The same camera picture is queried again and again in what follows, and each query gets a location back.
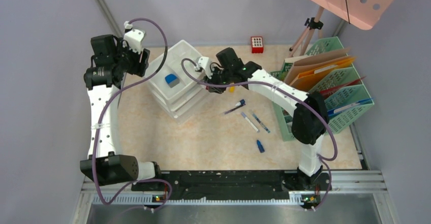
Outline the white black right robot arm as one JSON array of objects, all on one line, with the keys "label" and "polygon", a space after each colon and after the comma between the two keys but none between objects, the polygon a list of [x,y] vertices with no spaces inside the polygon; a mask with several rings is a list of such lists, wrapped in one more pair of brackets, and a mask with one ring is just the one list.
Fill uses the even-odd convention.
[{"label": "white black right robot arm", "polygon": [[204,71],[204,81],[214,88],[225,89],[228,85],[243,86],[282,107],[291,117],[291,132],[301,144],[298,183],[304,189],[312,189],[319,182],[322,171],[319,159],[329,118],[323,97],[318,92],[308,93],[293,88],[275,78],[259,64],[243,61],[233,48],[228,47],[216,54],[219,65],[208,57],[197,60],[196,70]]}]

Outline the red plastic folder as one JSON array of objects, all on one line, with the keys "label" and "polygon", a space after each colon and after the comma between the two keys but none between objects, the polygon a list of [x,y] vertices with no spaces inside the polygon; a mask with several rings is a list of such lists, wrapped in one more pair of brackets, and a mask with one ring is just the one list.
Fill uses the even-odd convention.
[{"label": "red plastic folder", "polygon": [[352,81],[350,81],[350,82],[347,82],[347,83],[344,83],[344,84],[341,84],[341,85],[337,85],[337,86],[334,86],[334,87],[332,87],[332,88],[328,88],[328,89],[325,89],[325,90],[321,90],[321,91],[319,91],[319,93],[320,93],[321,95],[323,95],[324,97],[329,97],[330,95],[334,94],[335,92],[337,92],[337,91],[338,91],[338,90],[340,90],[341,88],[344,88],[344,87],[346,87],[346,86],[351,86],[351,85],[357,85],[357,84],[361,83],[361,82],[362,82],[362,80],[363,80],[365,77],[366,77],[366,76],[363,76],[363,77],[360,77],[360,78],[358,78],[358,79],[356,79],[356,80],[352,80]]}]

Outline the orange folder binder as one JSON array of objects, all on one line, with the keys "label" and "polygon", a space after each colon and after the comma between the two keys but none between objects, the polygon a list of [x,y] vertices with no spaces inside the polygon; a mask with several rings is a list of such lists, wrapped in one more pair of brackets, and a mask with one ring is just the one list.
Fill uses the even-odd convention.
[{"label": "orange folder binder", "polygon": [[349,67],[355,60],[354,56],[343,56],[317,65],[309,65],[295,72],[292,79],[285,83],[295,89],[309,91],[330,72]]}]

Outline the white plastic drawer organizer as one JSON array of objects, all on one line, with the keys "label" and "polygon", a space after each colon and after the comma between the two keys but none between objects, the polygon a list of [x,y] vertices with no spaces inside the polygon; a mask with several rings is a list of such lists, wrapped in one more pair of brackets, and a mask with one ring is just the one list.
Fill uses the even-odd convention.
[{"label": "white plastic drawer organizer", "polygon": [[163,67],[147,81],[156,102],[179,124],[186,122],[209,100],[209,92],[190,79],[181,66],[182,59],[196,62],[201,56],[197,49],[181,40],[168,49]]}]

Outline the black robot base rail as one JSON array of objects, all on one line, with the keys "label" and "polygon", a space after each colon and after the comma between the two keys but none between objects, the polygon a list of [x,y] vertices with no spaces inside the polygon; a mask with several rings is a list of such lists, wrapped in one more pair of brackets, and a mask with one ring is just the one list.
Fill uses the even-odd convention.
[{"label": "black robot base rail", "polygon": [[176,189],[190,187],[281,187],[293,191],[331,190],[329,174],[308,177],[298,170],[163,171],[160,175]]}]

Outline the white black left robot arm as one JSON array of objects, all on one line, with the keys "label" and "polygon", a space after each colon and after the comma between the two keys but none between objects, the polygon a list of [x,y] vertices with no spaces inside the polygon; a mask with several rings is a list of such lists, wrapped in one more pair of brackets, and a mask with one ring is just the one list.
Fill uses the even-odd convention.
[{"label": "white black left robot arm", "polygon": [[140,162],[124,155],[118,126],[118,92],[125,73],[143,77],[149,50],[142,45],[145,34],[138,31],[93,37],[90,68],[83,75],[91,108],[91,138],[88,157],[80,171],[100,186],[143,180],[151,190],[159,189],[163,176],[156,162]]}]

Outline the green plastic file rack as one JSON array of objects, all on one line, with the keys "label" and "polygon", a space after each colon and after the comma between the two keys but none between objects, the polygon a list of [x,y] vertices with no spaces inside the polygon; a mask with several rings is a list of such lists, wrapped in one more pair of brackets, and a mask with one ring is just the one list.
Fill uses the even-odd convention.
[{"label": "green plastic file rack", "polygon": [[[317,55],[341,48],[343,48],[343,45],[338,37],[322,38],[312,45],[306,55]],[[292,63],[287,63],[286,61],[281,71],[271,72],[271,75],[281,80],[286,77],[291,67]],[[324,97],[325,105],[329,110],[329,126],[334,134],[338,134],[350,126],[375,104],[363,84],[364,78],[360,78],[354,65],[349,65],[346,68],[331,71],[329,75],[311,89],[311,92],[323,92],[325,89],[332,90]],[[273,107],[282,140],[284,142],[294,140],[291,131],[292,117],[278,104],[273,103]],[[341,109],[341,112],[331,111],[335,109]]]}]

